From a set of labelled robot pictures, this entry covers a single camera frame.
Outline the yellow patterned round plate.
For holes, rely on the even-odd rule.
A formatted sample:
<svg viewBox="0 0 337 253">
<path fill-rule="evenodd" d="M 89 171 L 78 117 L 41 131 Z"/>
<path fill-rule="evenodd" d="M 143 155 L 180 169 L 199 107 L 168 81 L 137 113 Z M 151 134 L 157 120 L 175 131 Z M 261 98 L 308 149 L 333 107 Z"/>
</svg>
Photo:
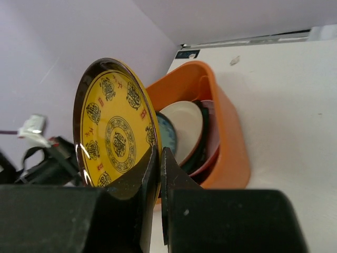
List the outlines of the yellow patterned round plate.
<svg viewBox="0 0 337 253">
<path fill-rule="evenodd" d="M 154 106 L 125 63 L 104 57 L 85 70 L 74 101 L 73 139 L 83 184 L 89 187 L 117 180 L 152 146 L 162 151 Z"/>
</svg>

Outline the blue white round plate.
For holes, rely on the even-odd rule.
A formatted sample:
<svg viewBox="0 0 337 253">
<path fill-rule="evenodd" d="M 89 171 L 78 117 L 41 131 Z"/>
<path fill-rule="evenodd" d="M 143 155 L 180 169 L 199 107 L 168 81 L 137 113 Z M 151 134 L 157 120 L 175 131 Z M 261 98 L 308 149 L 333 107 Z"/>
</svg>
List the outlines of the blue white round plate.
<svg viewBox="0 0 337 253">
<path fill-rule="evenodd" d="M 158 111 L 155 113 L 160 128 L 162 147 L 170 148 L 171 152 L 175 155 L 177 150 L 177 134 L 174 125 L 163 113 Z"/>
</svg>

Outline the teal square plate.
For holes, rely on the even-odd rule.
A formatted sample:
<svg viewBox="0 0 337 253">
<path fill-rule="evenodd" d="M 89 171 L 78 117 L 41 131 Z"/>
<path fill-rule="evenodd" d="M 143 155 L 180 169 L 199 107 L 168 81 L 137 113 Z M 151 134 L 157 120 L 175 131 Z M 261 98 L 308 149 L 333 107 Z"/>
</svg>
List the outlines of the teal square plate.
<svg viewBox="0 0 337 253">
<path fill-rule="evenodd" d="M 195 152 L 188 161 L 181 166 L 182 170 L 184 170 L 187 174 L 192 174 L 206 161 L 206 142 L 210 122 L 209 109 L 205 107 L 200 100 L 195 100 L 194 103 L 201 109 L 203 116 L 203 130 L 200 142 Z"/>
</svg>

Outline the cream round plate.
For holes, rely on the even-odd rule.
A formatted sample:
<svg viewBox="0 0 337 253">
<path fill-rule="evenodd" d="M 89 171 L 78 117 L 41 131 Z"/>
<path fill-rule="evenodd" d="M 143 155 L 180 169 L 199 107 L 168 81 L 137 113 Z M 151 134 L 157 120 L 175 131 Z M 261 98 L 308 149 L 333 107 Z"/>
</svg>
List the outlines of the cream round plate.
<svg viewBox="0 0 337 253">
<path fill-rule="evenodd" d="M 202 136 L 203 116 L 201 109 L 190 101 L 178 101 L 161 109 L 174 126 L 177 135 L 175 160 L 182 166 L 196 150 Z"/>
</svg>

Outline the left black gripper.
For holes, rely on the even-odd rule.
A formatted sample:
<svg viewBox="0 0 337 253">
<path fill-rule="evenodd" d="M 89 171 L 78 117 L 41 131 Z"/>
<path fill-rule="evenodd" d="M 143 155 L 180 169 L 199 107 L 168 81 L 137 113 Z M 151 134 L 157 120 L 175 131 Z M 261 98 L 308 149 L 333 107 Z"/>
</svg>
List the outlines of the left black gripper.
<svg viewBox="0 0 337 253">
<path fill-rule="evenodd" d="M 50 138 L 50 148 L 32 147 L 22 158 L 22 169 L 16 170 L 8 157 L 1 152 L 1 184 L 39 184 L 64 186 L 82 185 L 74 144 L 62 137 Z M 41 151 L 43 159 L 30 169 L 26 160 Z"/>
</svg>

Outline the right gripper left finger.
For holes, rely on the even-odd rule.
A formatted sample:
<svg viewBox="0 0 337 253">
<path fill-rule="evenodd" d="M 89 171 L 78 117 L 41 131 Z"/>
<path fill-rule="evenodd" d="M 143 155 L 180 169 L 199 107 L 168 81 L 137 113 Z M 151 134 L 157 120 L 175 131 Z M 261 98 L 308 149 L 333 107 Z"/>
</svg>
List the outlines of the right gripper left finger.
<svg viewBox="0 0 337 253">
<path fill-rule="evenodd" d="M 149 252 L 158 149 L 106 187 L 1 186 L 1 252 Z"/>
</svg>

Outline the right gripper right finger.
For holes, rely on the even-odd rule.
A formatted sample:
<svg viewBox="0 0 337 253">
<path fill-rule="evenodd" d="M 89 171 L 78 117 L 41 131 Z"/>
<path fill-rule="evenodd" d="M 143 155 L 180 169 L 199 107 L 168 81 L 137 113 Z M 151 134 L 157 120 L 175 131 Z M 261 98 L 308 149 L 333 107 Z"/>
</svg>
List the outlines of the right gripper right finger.
<svg viewBox="0 0 337 253">
<path fill-rule="evenodd" d="M 163 240 L 169 252 L 307 252 L 295 210 L 278 190 L 207 190 L 164 148 Z"/>
</svg>

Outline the pink round plate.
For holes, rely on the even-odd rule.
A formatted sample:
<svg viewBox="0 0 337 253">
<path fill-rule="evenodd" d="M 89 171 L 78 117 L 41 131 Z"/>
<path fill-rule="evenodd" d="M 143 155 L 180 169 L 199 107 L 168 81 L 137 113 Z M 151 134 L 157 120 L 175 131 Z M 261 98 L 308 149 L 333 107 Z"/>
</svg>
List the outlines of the pink round plate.
<svg viewBox="0 0 337 253">
<path fill-rule="evenodd" d="M 191 177 L 212 171 L 219 155 L 220 137 L 216 124 L 215 108 L 213 100 L 202 100 L 201 104 L 209 110 L 209 129 L 205 144 L 205 162 L 198 166 L 197 169 L 190 173 Z"/>
</svg>

